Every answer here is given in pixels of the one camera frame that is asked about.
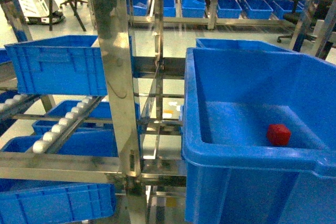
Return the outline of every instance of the metal post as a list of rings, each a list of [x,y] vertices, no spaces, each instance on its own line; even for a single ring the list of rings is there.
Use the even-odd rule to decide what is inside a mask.
[[[156,93],[163,93],[163,0],[155,0],[155,64],[159,67],[159,76],[156,81]],[[156,97],[156,118],[162,119],[163,114],[163,99],[162,97]]]
[[[210,0],[208,30],[215,28],[218,0]]]
[[[52,95],[45,95],[41,97],[41,102],[46,112],[51,110],[56,105]]]
[[[49,0],[49,31],[53,30],[52,11],[53,11],[53,0]]]
[[[94,15],[93,7],[92,7],[92,0],[88,0],[88,7],[90,11],[90,17],[91,17],[93,29],[97,30],[97,23],[96,23],[96,17]]]
[[[10,25],[12,26],[17,41],[21,42],[32,40],[32,35],[30,34],[19,1],[0,0],[0,2],[2,10],[8,18]]]
[[[324,20],[322,28],[317,36],[313,49],[311,50],[311,55],[318,58],[326,58],[323,53],[323,49],[328,42],[330,35],[336,24],[336,0],[332,1],[332,4],[329,8],[328,14]]]
[[[310,28],[310,24],[314,17],[316,6],[313,0],[307,0],[304,4],[304,12],[301,13],[300,19],[296,25],[289,48],[293,51],[299,52],[301,50],[303,41]]]
[[[146,223],[126,0],[92,0],[131,223]]]

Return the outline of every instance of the warehouse shelf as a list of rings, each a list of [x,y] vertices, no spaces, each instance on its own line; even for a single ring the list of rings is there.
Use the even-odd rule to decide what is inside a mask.
[[[18,41],[32,40],[18,0],[1,0],[2,8],[7,15]],[[110,109],[113,114],[113,127],[119,151],[119,157],[92,158],[90,156],[57,155],[55,154],[70,138],[72,133],[83,122],[112,123],[111,119],[89,118],[90,112],[100,103],[102,97],[94,97],[93,101],[82,116],[74,120],[66,131],[58,137],[55,143],[44,153],[0,153],[0,175],[7,179],[37,179],[83,183],[107,183],[124,188],[122,195],[128,201],[128,212],[132,224],[147,223],[148,206],[146,201],[145,186],[157,186],[151,191],[151,197],[184,197],[184,193],[176,194],[168,187],[186,186],[186,163],[180,159],[162,160],[144,159],[141,153],[141,143],[145,135],[157,135],[156,148],[163,135],[180,135],[181,121],[163,119],[163,98],[176,97],[173,94],[163,94],[163,79],[183,79],[185,59],[167,58],[163,55],[163,27],[164,23],[186,23],[206,25],[214,29],[217,25],[263,25],[263,26],[292,26],[285,20],[279,20],[274,15],[269,20],[247,19],[244,15],[238,19],[217,18],[216,10],[218,0],[209,0],[206,7],[205,18],[185,18],[181,15],[181,2],[176,0],[176,17],[163,16],[163,0],[151,0],[147,16],[128,16],[126,0],[91,0],[95,11],[100,48],[105,55],[102,64],[105,72],[107,93]],[[110,15],[116,8],[116,15]],[[313,8],[313,0],[307,0],[304,7]],[[335,22],[336,1],[333,2],[326,21],[318,36],[312,54],[320,57],[325,43],[328,41]],[[303,36],[309,23],[310,15],[304,15],[301,23],[296,27],[291,49],[299,51]],[[153,23],[155,29],[155,57],[135,57],[131,62],[129,36],[132,36],[134,23]],[[111,61],[110,58],[118,55],[120,61]],[[141,113],[141,119],[136,116],[134,103],[138,103],[136,78],[152,78],[150,93]],[[49,96],[29,95],[26,99],[36,101],[42,99],[46,111],[55,106]],[[156,103],[156,118],[151,119],[153,104]],[[30,119],[58,121],[60,117],[23,114],[29,107],[19,106],[19,110],[8,108],[5,113],[0,113],[3,118]],[[138,139],[138,125],[143,129]]]

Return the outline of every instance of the bin handle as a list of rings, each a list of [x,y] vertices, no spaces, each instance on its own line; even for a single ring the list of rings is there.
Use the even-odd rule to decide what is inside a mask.
[[[55,54],[40,54],[37,57],[37,60],[39,62],[70,62],[71,58],[69,55],[66,54],[60,54],[60,53],[55,53]]]

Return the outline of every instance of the shelving unit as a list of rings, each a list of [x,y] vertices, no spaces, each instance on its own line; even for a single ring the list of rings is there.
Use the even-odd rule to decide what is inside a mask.
[[[155,134],[156,148],[162,135],[179,135],[181,121],[163,119],[163,99],[183,98],[181,95],[163,94],[163,79],[183,79],[184,59],[166,58],[163,55],[164,23],[202,24],[213,29],[216,25],[289,25],[283,20],[217,19],[218,0],[211,0],[208,18],[163,17],[163,0],[155,0],[152,17],[127,16],[126,0],[91,0],[95,11],[103,67],[108,87],[114,132],[119,158],[92,159],[89,156],[56,154],[0,153],[0,177],[12,179],[40,179],[69,182],[111,183],[123,187],[128,201],[128,212],[132,224],[148,223],[150,205],[147,205],[145,186],[155,186],[151,197],[181,197],[174,187],[185,187],[186,169],[183,160],[144,159],[138,145],[137,123],[143,126],[143,141],[146,134]],[[22,10],[17,0],[1,0],[18,41],[32,40]],[[304,34],[314,13],[313,0],[307,0],[305,12],[301,15],[291,48],[299,51]],[[336,23],[336,0],[315,42],[312,55],[321,57],[332,28]],[[132,76],[129,35],[133,35],[134,23],[154,23],[155,56],[135,57],[134,67],[139,78],[152,78],[151,92],[142,111],[142,119],[136,120],[134,102],[139,102],[137,79]],[[43,99],[46,111],[55,103],[50,97]],[[153,103],[156,103],[156,118],[151,118]],[[9,111],[15,119],[38,120],[42,116],[24,115],[21,111]],[[87,121],[105,122],[100,119]]]

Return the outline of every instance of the white roller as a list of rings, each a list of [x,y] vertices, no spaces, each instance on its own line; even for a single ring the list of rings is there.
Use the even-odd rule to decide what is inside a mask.
[[[17,101],[14,99],[7,99],[5,103],[8,104],[9,106],[12,106],[13,104],[17,103]]]
[[[53,142],[56,140],[56,138],[58,137],[58,133],[56,132],[51,132],[51,131],[48,131],[46,133],[44,133],[43,135],[43,141],[46,141],[46,142]]]
[[[91,101],[91,99],[85,98],[82,100],[82,103],[89,103]]]
[[[76,119],[78,117],[78,113],[73,113],[73,112],[68,112],[65,114],[65,118],[68,118],[68,119]]]
[[[55,133],[61,133],[66,127],[64,125],[60,125],[60,124],[55,124],[52,128],[51,128],[51,132],[55,132]]]
[[[71,123],[71,119],[69,118],[61,118],[58,122],[59,125],[64,125],[64,126],[68,126]]]
[[[6,110],[9,108],[9,105],[6,103],[0,103],[0,111]]]
[[[15,101],[21,101],[21,100],[23,100],[25,97],[23,97],[22,95],[20,95],[20,94],[16,94],[14,97],[13,97],[13,99],[15,100]]]
[[[79,108],[79,107],[73,107],[73,108],[71,109],[71,112],[72,112],[72,113],[77,113],[77,114],[82,113],[82,111],[83,111],[83,108]]]
[[[42,140],[37,140],[33,144],[33,152],[34,153],[43,153],[47,150],[48,146],[50,145],[49,142],[42,141]]]
[[[77,103],[77,107],[79,107],[79,108],[84,109],[86,106],[87,106],[87,104],[84,103],[84,102],[79,102],[79,103]]]

